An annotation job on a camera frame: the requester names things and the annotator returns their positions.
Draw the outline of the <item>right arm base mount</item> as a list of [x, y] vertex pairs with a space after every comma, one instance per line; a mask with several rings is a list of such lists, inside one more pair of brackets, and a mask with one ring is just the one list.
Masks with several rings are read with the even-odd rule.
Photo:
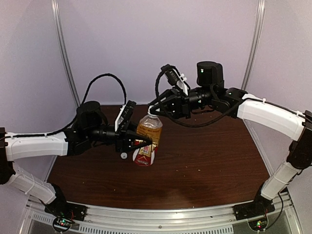
[[249, 219], [275, 211], [273, 200], [268, 200], [261, 195], [263, 185], [264, 183], [259, 187], [253, 201], [233, 206], [236, 220]]

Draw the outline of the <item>white water bottle cap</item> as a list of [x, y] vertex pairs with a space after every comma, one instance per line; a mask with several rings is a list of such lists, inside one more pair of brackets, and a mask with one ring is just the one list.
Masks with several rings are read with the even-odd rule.
[[125, 152], [123, 152], [123, 153], [120, 154], [120, 157], [121, 157], [122, 159], [127, 159], [127, 158], [128, 158], [128, 154], [125, 153]]

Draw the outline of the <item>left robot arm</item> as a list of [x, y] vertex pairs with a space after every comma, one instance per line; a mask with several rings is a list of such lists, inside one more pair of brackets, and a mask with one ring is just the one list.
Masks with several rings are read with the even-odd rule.
[[32, 195], [59, 216], [70, 212], [70, 205], [61, 197], [55, 185], [44, 182], [20, 166], [16, 159], [36, 156], [77, 156], [96, 143], [114, 145], [116, 152], [126, 153], [152, 144], [152, 140], [136, 133], [130, 119], [136, 103], [122, 106], [114, 124], [109, 124], [97, 101], [88, 101], [76, 110], [73, 123], [63, 130], [39, 134], [8, 133], [0, 130], [0, 183], [12, 185], [27, 195]]

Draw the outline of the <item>white tea bottle cap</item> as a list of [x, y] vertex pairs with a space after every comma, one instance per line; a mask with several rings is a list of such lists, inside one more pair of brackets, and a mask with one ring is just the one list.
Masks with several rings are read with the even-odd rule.
[[156, 113], [155, 113], [153, 108], [154, 108], [154, 106], [149, 106], [149, 108], [148, 108], [148, 115], [156, 116]]

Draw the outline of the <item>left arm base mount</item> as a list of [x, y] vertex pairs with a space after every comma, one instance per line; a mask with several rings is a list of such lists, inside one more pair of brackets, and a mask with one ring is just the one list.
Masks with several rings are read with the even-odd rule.
[[50, 204], [44, 204], [44, 211], [55, 217], [84, 221], [87, 207], [68, 202], [61, 188], [56, 184], [52, 184], [52, 186], [56, 192], [56, 198]]

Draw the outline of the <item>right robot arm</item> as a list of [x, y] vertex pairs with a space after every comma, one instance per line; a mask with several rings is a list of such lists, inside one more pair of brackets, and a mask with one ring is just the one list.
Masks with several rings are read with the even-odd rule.
[[175, 66], [162, 66], [149, 112], [188, 128], [206, 127], [229, 116], [266, 126], [292, 140], [288, 156], [250, 204], [252, 214], [260, 215], [298, 174], [312, 165], [312, 114], [290, 110], [238, 88], [225, 88], [220, 63], [201, 61], [196, 71], [198, 87], [192, 89]]

